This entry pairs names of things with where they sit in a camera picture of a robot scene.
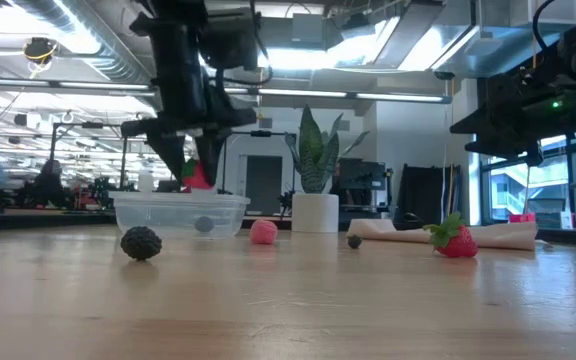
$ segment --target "strawberry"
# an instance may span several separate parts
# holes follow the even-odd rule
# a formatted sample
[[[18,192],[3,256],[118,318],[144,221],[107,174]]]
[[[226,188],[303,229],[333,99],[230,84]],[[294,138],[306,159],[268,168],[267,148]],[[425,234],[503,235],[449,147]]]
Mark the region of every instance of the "strawberry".
[[[424,230],[430,230],[430,243],[435,245],[435,250],[440,254],[447,257],[474,257],[478,251],[477,244],[460,217],[460,213],[452,213],[441,225],[426,225]]]
[[[195,159],[188,160],[184,165],[181,179],[185,186],[193,189],[212,189],[212,186],[206,181],[203,166]]]

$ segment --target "chair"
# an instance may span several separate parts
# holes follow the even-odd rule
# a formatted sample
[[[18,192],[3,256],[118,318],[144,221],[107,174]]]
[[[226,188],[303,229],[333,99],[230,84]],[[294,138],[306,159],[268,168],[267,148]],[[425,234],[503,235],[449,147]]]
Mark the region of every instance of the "chair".
[[[566,199],[528,199],[528,211],[532,213],[558,213],[566,211]]]

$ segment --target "black ball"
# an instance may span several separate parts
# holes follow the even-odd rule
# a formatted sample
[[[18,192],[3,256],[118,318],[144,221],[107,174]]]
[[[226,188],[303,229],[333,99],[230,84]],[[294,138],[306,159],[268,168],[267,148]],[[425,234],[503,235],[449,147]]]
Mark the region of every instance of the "black ball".
[[[353,249],[359,249],[359,245],[361,245],[362,241],[363,240],[359,236],[353,235],[348,238],[348,246],[350,246]]]
[[[208,233],[215,227],[215,222],[208,216],[202,216],[195,221],[195,229],[201,233]]]
[[[159,254],[161,239],[145,226],[136,226],[126,231],[121,238],[121,248],[126,255],[137,261],[146,261]]]

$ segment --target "gray door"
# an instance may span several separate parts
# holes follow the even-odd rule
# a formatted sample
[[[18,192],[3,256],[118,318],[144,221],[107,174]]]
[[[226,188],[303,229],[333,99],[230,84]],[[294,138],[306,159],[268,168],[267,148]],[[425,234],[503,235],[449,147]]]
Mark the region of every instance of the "gray door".
[[[280,212],[281,156],[248,156],[246,170],[246,196],[250,198],[248,211],[261,215]]]

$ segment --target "towel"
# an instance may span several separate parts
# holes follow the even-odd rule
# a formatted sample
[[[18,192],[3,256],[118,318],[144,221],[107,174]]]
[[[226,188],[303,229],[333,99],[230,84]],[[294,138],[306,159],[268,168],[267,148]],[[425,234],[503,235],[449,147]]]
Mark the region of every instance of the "towel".
[[[534,222],[470,227],[472,239],[482,248],[535,251],[537,224]],[[347,236],[357,235],[369,240],[428,243],[430,232],[397,231],[388,219],[353,219]]]

